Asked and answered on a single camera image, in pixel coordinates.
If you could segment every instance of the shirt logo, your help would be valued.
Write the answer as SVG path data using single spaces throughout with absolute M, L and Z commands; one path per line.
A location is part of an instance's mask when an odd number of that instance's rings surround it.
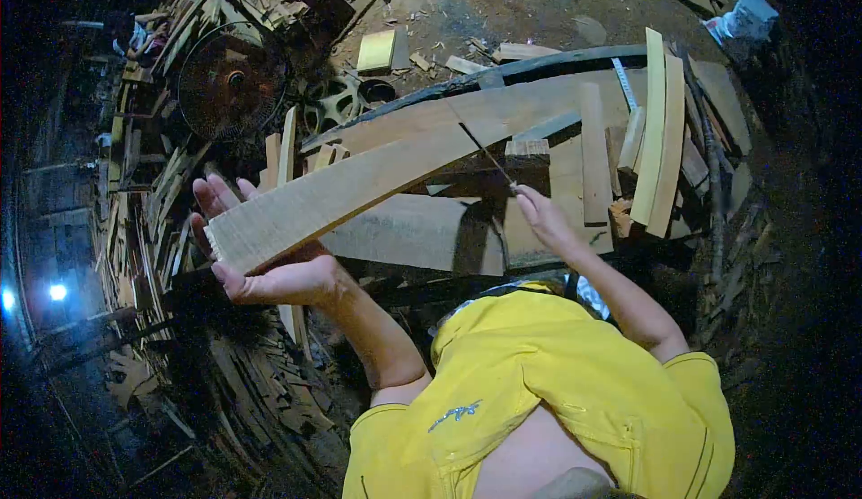
M 455 420 L 461 420 L 462 415 L 476 415 L 476 407 L 479 407 L 480 402 L 481 400 L 477 400 L 468 405 L 467 407 L 460 406 L 456 407 L 455 409 L 449 409 L 443 417 L 437 419 L 437 421 L 431 425 L 431 428 L 428 429 L 428 433 L 431 433 L 431 431 L 435 429 L 438 424 L 440 424 L 443 420 L 448 419 L 452 415 L 455 415 Z

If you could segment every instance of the hand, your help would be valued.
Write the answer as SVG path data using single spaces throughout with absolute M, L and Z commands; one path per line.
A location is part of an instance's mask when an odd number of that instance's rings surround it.
M 533 228 L 533 233 L 551 252 L 568 261 L 568 255 L 586 244 L 575 235 L 566 215 L 550 199 L 529 186 L 519 184 L 518 207 Z
M 259 194 L 254 185 L 245 179 L 239 179 L 237 184 L 246 200 Z M 195 179 L 191 188 L 207 219 L 240 205 L 240 199 L 219 176 L 209 175 L 206 180 Z M 203 231 L 206 220 L 200 213 L 192 213 L 189 223 L 198 246 L 210 259 L 215 260 L 210 241 Z M 258 277 L 246 277 L 220 261 L 212 265 L 213 274 L 224 286 L 231 302 L 236 304 L 327 303 L 335 297 L 339 269 L 335 258 L 317 241 L 301 247 Z

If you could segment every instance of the tape measure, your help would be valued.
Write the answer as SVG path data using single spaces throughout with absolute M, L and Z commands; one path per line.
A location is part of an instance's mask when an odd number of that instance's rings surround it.
M 622 92 L 626 94 L 626 102 L 629 103 L 629 111 L 633 112 L 638 106 L 638 101 L 634 99 L 634 93 L 632 92 L 632 86 L 629 84 L 629 78 L 626 76 L 626 72 L 622 69 L 622 63 L 620 62 L 619 57 L 612 57 L 610 60 L 614 62 L 616 77 L 620 79 Z

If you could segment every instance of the yellow shirt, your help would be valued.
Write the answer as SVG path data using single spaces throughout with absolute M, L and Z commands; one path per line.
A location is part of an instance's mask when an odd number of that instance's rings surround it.
M 435 379 L 410 406 L 353 424 L 344 497 L 469 498 L 482 460 L 547 401 L 622 490 L 717 497 L 734 434 L 716 362 L 660 364 L 612 325 L 561 297 L 483 297 L 440 329 Z

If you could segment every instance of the light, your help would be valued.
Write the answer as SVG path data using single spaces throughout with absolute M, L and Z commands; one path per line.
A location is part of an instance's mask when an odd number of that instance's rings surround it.
M 3 310 L 11 312 L 15 308 L 15 294 L 8 289 L 3 290 Z
M 66 287 L 62 284 L 51 286 L 49 290 L 51 300 L 63 300 L 66 298 Z

